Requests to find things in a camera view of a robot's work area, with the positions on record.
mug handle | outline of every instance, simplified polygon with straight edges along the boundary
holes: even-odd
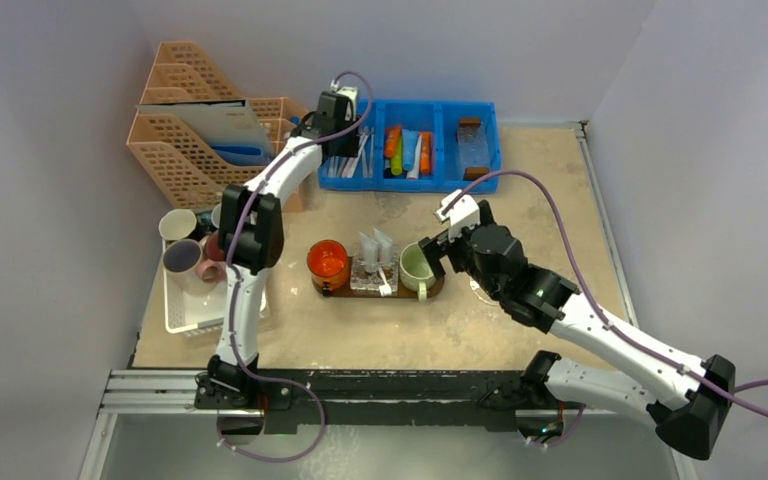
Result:
[[[199,280],[207,283],[216,283],[225,279],[225,264],[213,260],[205,260],[196,268]]]

green marker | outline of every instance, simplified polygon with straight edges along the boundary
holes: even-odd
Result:
[[[390,171],[394,177],[402,174],[402,136],[399,135],[399,144],[396,146],[396,154],[390,159]]]

beige table surface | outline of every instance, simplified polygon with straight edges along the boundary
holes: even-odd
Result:
[[[571,129],[500,129],[506,168],[541,179],[555,197],[584,275],[599,302],[625,318],[614,265],[605,244],[587,169]],[[286,246],[267,283],[270,316],[260,323],[260,366],[516,370],[546,349],[593,366],[589,352],[529,329],[482,301],[466,274],[444,260],[446,285],[426,304],[412,300],[321,297],[311,286],[305,255],[323,238],[346,245],[358,231],[378,227],[405,245],[442,231],[433,216],[441,194],[333,192],[306,184],[304,213],[284,217]],[[495,219],[519,238],[532,263],[573,279],[551,211],[539,190],[518,177],[502,178],[488,197]],[[204,368],[218,332],[187,337],[164,328],[163,282],[155,280],[135,367]]]

blue organizer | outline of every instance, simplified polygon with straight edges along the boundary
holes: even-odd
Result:
[[[358,102],[358,111],[366,109],[366,100]],[[327,176],[329,162],[319,168],[319,186],[331,190],[377,190],[385,192],[441,192],[450,193],[464,188],[470,182],[462,180],[458,171],[457,129],[461,117],[478,117],[484,125],[490,148],[490,171],[502,168],[499,149],[499,129],[496,125],[496,107],[492,103],[429,102],[422,100],[376,100],[364,126],[375,129],[372,146],[372,178],[363,178],[363,168],[357,166],[352,178]],[[395,125],[411,130],[433,132],[431,175],[420,175],[418,180],[384,178],[385,129]],[[493,193],[499,179],[493,178],[477,186],[473,193]]]

brown tray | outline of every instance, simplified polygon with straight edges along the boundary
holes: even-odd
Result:
[[[353,257],[349,257],[349,268],[352,268],[352,259]],[[322,291],[319,288],[319,285],[317,285],[313,281],[313,279],[311,279],[310,283],[313,285],[313,288],[316,289],[316,291],[319,292],[320,295],[322,295]],[[433,298],[437,296],[437,294],[440,293],[440,290],[443,290],[444,283],[446,283],[446,277],[438,278],[437,281],[434,282],[434,285],[428,289],[428,298]],[[399,290],[396,291],[395,295],[382,297],[380,295],[375,295],[373,293],[355,292],[354,290],[352,290],[350,282],[347,281],[345,285],[331,292],[331,296],[337,297],[337,298],[380,298],[380,299],[387,299],[387,298],[417,299],[418,298],[416,295],[416,292],[408,290],[408,287],[402,285],[401,280],[399,281]]]

